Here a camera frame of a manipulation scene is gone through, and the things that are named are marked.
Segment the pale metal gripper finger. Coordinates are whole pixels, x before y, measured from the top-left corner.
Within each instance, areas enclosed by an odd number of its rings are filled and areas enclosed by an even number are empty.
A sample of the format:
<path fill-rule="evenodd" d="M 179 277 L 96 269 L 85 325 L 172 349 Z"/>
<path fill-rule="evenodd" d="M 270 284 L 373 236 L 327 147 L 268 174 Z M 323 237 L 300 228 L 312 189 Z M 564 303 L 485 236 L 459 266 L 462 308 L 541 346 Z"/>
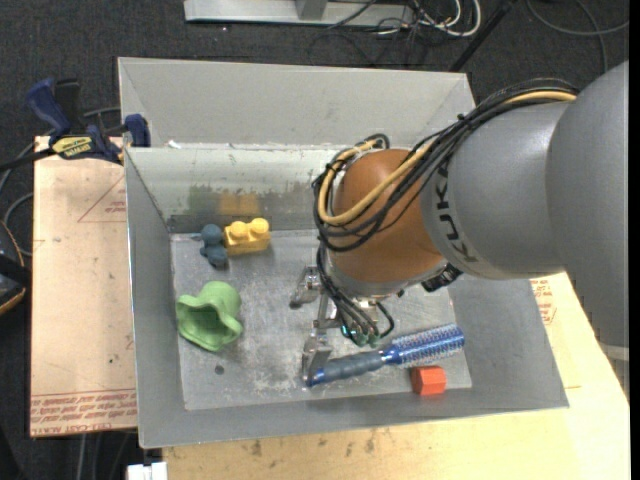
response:
<path fill-rule="evenodd" d="M 314 302 L 321 293 L 322 281 L 316 265 L 303 268 L 295 289 L 289 299 L 291 309 L 299 309 L 303 305 Z"/>
<path fill-rule="evenodd" d="M 332 353 L 324 329 L 313 328 L 305 340 L 302 359 L 301 377 L 305 384 L 310 384 L 315 373 L 324 367 Z"/>

